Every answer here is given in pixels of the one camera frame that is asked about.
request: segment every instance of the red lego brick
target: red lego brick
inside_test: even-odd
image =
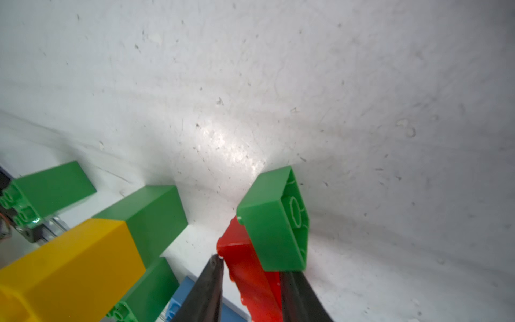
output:
[[[253,322],[282,322],[279,272],[265,272],[261,267],[245,227],[236,217],[216,244],[218,254],[229,268]]]

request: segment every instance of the yellow lego brick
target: yellow lego brick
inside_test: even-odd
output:
[[[125,221],[89,219],[0,270],[0,321],[100,321],[144,273]]]

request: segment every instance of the lego duplo brick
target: lego duplo brick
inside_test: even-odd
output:
[[[125,221],[147,268],[188,225],[174,185],[145,186],[93,218]]]
[[[100,321],[144,273],[125,222],[89,219],[0,270],[0,321]]]
[[[33,228],[95,192],[79,163],[73,161],[12,180],[0,196],[0,204],[17,211],[16,225]]]
[[[310,219],[291,166],[260,174],[236,217],[266,272],[305,270]]]
[[[179,309],[181,308],[182,304],[184,303],[184,300],[186,300],[186,297],[190,293],[190,291],[193,288],[193,285],[195,285],[195,282],[189,278],[185,277],[182,281],[179,288],[175,291],[173,297],[170,300],[170,304],[168,305],[168,309],[166,310],[166,321],[170,322],[173,317],[177,314]],[[222,310],[220,314],[220,322],[246,322],[247,320],[244,319],[241,315],[236,313],[233,309],[222,303]]]
[[[253,321],[282,321],[279,272],[265,272],[245,227],[236,217],[216,244],[218,255],[229,268],[229,277],[236,283],[242,304]]]
[[[155,322],[178,287],[170,265],[159,257],[107,316],[123,322]]]

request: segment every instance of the white surface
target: white surface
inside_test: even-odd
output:
[[[99,193],[61,215],[70,226],[175,182],[179,277],[201,272],[254,178],[292,164],[306,276],[336,321],[513,321],[514,12],[3,1],[0,164],[77,159]],[[224,292],[241,307],[227,274]]]

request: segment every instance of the blue lego brick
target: blue lego brick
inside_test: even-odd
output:
[[[166,322],[170,322],[177,314],[177,311],[179,311],[184,300],[186,300],[186,297],[192,290],[193,285],[195,285],[195,282],[189,277],[186,277],[182,281],[181,285],[172,296],[168,309],[166,310]],[[247,320],[222,303],[221,322],[247,322]]]

